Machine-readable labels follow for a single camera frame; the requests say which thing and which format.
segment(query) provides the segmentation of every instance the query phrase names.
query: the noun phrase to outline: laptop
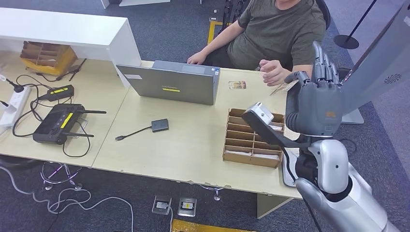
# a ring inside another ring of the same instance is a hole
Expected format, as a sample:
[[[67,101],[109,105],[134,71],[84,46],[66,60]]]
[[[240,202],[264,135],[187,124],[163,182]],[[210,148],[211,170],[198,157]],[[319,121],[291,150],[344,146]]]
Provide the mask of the laptop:
[[[117,65],[140,96],[215,104],[218,67],[156,60],[152,68]]]

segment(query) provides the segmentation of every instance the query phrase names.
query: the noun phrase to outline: monitor stand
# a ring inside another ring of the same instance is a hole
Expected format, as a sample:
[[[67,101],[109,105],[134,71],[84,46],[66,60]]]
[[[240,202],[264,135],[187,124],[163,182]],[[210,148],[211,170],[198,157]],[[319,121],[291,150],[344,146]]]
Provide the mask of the monitor stand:
[[[345,114],[342,117],[342,123],[343,124],[356,124],[356,125],[360,125],[363,124],[365,121],[362,117],[362,115],[360,114],[359,109],[355,109],[352,112]]]

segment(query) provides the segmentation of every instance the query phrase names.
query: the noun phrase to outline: stanchion base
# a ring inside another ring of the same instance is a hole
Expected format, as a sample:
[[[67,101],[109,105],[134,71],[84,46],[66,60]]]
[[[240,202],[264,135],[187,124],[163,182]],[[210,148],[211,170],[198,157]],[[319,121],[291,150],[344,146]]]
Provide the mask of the stanchion base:
[[[346,49],[356,49],[359,47],[359,42],[355,38],[350,37],[349,40],[347,40],[347,38],[348,38],[347,35],[337,35],[334,37],[333,41],[335,42],[337,46],[343,47]]]

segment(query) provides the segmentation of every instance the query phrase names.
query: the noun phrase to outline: cardboard box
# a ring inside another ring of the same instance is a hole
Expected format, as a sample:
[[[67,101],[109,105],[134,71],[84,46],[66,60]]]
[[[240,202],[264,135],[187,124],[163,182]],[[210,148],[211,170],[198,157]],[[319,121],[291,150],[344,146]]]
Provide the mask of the cardboard box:
[[[24,41],[20,58],[30,70],[62,75],[73,65],[77,55],[68,45]]]
[[[259,135],[241,118],[245,110],[230,109],[226,123],[223,160],[277,168],[282,162],[279,146],[265,143]],[[274,114],[271,125],[284,133],[285,116]]]

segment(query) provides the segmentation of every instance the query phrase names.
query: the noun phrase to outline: power strip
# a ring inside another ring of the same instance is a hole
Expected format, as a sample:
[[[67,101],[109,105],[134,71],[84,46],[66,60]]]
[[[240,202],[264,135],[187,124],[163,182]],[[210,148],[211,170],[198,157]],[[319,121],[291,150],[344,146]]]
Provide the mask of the power strip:
[[[24,87],[24,90],[19,93],[13,92],[12,98],[10,99],[8,104],[14,106],[17,110],[12,113],[5,111],[0,119],[0,127],[7,128],[12,127],[14,125],[18,117],[21,116],[24,106],[26,105],[27,99],[30,96],[30,92],[30,87]]]

